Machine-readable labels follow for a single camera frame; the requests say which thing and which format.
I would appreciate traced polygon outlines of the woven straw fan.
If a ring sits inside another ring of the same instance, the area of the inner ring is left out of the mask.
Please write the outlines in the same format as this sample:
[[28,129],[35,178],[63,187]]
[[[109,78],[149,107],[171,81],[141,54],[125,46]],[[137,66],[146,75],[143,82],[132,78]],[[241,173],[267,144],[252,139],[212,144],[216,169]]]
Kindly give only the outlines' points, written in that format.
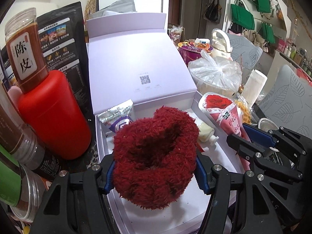
[[84,11],[85,22],[89,19],[89,16],[96,12],[97,0],[88,0]]

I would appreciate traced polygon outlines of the grey leaf cushion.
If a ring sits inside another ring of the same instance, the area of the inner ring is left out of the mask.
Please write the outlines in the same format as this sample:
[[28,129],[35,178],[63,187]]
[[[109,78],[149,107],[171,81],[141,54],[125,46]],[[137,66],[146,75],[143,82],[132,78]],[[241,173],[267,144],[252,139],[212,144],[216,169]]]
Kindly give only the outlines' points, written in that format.
[[278,127],[311,138],[311,85],[288,65],[280,68],[273,87],[259,107]]
[[232,59],[242,64],[244,68],[252,70],[262,55],[262,49],[256,47],[244,36],[230,33],[227,33],[227,36],[233,48],[231,52]]

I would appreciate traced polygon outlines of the white cream tube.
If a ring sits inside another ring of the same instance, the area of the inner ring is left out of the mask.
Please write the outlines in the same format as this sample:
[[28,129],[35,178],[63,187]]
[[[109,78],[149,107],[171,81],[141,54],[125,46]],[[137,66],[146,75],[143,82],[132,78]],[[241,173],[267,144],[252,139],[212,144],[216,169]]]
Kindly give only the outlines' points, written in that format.
[[219,137],[215,136],[214,134],[215,129],[210,127],[208,124],[206,124],[199,118],[195,119],[195,124],[197,125],[199,129],[198,139],[203,143],[208,142],[210,143],[210,145],[215,145],[215,143],[219,139]]

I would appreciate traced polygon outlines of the green label jar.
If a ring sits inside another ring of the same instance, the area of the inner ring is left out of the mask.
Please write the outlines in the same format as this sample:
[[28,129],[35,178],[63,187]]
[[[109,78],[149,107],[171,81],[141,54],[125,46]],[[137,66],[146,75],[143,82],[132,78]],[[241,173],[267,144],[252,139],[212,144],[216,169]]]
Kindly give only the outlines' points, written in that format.
[[21,194],[21,169],[18,161],[1,146],[0,197],[9,206],[17,206]]

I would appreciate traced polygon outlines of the dark hanging handbag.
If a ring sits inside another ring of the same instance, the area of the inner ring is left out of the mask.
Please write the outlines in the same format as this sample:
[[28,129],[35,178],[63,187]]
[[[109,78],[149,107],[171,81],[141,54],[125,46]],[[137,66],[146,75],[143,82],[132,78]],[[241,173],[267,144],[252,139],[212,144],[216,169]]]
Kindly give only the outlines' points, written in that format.
[[204,19],[208,22],[218,24],[221,20],[222,7],[219,0],[212,0],[204,13]]

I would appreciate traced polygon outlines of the red cylindrical canister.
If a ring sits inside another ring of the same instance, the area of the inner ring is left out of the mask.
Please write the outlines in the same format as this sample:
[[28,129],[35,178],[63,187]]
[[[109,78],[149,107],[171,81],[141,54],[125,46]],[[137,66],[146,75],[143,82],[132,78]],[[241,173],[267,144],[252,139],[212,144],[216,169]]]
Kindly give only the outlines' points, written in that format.
[[72,160],[87,150],[91,130],[61,71],[52,70],[37,87],[23,94],[18,109],[52,153]]

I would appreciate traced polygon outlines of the packaged waffle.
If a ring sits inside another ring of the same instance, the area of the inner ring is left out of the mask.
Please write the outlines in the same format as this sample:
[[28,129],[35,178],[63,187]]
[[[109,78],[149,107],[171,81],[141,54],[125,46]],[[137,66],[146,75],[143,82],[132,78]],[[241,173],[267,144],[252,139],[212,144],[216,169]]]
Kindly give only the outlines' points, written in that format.
[[252,116],[247,105],[240,100],[235,100],[234,103],[242,112],[242,123],[251,124]]

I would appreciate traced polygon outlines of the black stand-up pouch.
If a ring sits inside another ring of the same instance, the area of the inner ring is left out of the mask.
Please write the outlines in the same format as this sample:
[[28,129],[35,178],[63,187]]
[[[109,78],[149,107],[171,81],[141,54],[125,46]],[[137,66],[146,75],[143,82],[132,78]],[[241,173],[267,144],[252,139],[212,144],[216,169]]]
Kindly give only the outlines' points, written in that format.
[[67,78],[84,115],[90,113],[88,54],[82,4],[75,2],[37,17],[38,34],[47,69]]

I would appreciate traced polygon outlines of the brown entrance door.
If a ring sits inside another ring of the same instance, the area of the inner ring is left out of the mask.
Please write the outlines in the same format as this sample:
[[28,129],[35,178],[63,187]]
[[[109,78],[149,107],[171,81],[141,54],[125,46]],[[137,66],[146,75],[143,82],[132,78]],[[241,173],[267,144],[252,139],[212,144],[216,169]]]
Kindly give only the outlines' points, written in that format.
[[180,25],[182,0],[169,0],[168,23]]

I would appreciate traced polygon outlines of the purple white snack packet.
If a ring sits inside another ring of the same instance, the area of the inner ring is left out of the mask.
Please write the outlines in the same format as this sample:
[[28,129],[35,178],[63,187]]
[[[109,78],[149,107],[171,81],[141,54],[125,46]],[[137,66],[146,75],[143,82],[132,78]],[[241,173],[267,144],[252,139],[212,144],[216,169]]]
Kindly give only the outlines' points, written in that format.
[[98,119],[110,131],[117,133],[123,126],[135,120],[134,103],[131,99],[113,106],[98,115]]

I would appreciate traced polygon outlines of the clear bag with bowl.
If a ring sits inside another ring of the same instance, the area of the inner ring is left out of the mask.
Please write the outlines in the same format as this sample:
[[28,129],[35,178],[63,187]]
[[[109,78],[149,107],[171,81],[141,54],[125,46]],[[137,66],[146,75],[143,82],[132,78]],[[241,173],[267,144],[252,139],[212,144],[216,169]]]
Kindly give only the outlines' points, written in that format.
[[199,59],[188,63],[198,92],[202,95],[213,92],[225,97],[237,93],[242,82],[241,66],[228,58],[213,58],[205,50],[200,55]]

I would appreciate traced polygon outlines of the lavender gift box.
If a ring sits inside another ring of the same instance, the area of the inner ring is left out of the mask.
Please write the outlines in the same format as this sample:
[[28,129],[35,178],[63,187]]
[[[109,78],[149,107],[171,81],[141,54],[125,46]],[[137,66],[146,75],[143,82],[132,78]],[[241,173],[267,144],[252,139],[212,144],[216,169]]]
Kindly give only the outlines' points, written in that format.
[[[198,107],[201,99],[180,53],[165,32],[163,13],[125,13],[89,19],[89,83],[95,115],[132,100],[135,118],[153,116],[162,106],[188,111],[215,128],[215,145],[205,154],[230,172],[243,172],[226,133]],[[108,196],[121,233],[194,233],[205,215],[209,196],[191,180],[177,201],[147,210],[112,190]]]

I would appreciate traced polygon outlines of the cream water bottle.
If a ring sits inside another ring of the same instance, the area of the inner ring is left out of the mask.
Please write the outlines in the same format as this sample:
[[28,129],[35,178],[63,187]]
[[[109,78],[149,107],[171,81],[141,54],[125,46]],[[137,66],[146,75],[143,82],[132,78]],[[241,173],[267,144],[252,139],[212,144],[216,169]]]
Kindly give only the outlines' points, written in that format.
[[233,48],[230,44],[229,37],[224,31],[218,28],[212,30],[210,46],[212,47],[212,52],[210,54],[212,58],[223,57],[232,60],[231,53]]

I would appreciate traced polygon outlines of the dark red fuzzy sock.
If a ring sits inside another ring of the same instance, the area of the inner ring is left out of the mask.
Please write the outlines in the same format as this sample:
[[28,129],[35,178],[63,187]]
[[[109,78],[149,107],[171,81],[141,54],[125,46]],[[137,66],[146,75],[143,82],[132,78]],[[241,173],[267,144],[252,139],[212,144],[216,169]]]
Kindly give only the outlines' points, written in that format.
[[113,140],[116,191],[144,209],[176,201],[194,174],[198,136],[195,120],[173,107],[125,125]]

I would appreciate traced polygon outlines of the steel bowl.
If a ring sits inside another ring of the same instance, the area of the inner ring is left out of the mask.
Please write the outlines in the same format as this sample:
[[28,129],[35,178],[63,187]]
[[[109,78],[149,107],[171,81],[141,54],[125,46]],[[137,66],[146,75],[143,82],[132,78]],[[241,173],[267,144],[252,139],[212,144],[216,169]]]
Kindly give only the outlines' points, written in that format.
[[279,127],[268,118],[260,118],[258,121],[258,129],[268,132],[269,130],[278,130]]

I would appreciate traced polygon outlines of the pink rose with-love pouch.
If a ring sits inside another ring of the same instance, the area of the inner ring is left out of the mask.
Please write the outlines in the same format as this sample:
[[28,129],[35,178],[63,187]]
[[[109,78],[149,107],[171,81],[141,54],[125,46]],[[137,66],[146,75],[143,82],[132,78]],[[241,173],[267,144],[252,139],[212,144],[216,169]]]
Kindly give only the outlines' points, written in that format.
[[249,162],[237,155],[226,142],[227,136],[234,134],[248,142],[250,138],[243,128],[243,112],[230,98],[223,95],[207,92],[199,103],[198,108],[204,113],[216,127],[216,133],[220,137],[217,143],[229,158],[233,166],[239,171],[250,169]]

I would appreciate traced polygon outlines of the brown jar chinese label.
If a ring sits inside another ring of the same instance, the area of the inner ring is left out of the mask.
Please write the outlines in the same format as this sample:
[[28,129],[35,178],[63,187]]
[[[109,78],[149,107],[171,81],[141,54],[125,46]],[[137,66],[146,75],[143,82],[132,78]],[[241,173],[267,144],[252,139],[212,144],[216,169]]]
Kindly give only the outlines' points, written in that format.
[[8,57],[21,91],[27,93],[47,76],[36,21],[36,8],[31,7],[14,15],[5,25]]

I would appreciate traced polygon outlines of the orange label clear jar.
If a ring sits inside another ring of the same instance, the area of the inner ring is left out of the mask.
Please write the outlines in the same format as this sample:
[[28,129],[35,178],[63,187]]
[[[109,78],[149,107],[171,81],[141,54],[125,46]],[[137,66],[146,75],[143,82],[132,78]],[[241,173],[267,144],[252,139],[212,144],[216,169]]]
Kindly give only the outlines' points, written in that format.
[[32,223],[47,188],[40,176],[21,165],[21,193],[17,206],[10,207],[21,221]]

